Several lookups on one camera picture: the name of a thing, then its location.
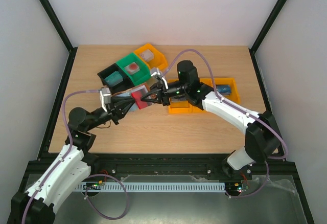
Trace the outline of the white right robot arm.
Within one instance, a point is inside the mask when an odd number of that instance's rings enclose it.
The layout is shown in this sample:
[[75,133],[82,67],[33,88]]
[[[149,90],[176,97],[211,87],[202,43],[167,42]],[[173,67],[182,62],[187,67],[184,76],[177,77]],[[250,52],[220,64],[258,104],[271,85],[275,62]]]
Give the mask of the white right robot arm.
[[276,120],[272,113],[262,114],[246,109],[218,94],[215,87],[200,81],[189,60],[177,64],[178,80],[166,82],[156,75],[157,82],[141,101],[170,105],[171,98],[183,96],[187,102],[212,113],[238,128],[245,135],[245,145],[232,152],[222,163],[223,174],[233,179],[251,163],[263,163],[282,145]]

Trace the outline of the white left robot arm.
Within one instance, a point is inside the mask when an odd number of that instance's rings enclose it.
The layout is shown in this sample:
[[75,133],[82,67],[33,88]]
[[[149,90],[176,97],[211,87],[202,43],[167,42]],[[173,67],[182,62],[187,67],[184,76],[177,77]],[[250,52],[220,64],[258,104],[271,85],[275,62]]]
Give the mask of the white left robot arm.
[[135,104],[130,96],[99,94],[100,108],[88,112],[75,107],[69,115],[63,115],[65,144],[44,174],[25,192],[12,197],[9,223],[53,223],[75,188],[88,177],[98,176],[99,158],[89,153],[96,135],[89,131],[106,122],[118,124]]

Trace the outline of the brown leather card holder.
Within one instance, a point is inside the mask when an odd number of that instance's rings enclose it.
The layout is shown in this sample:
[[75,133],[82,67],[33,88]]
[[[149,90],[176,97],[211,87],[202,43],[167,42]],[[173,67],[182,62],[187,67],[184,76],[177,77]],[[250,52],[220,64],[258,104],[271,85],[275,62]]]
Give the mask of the brown leather card holder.
[[145,101],[141,100],[141,97],[146,95],[149,91],[150,91],[150,88],[149,88],[148,84],[142,83],[138,86],[135,86],[124,92],[121,92],[120,94],[118,94],[118,97],[132,97],[135,100],[135,103],[129,109],[129,112],[133,112],[133,111],[141,110],[141,109],[144,109],[144,108],[147,108],[147,107],[153,105],[153,103],[151,103],[151,102],[145,102]]

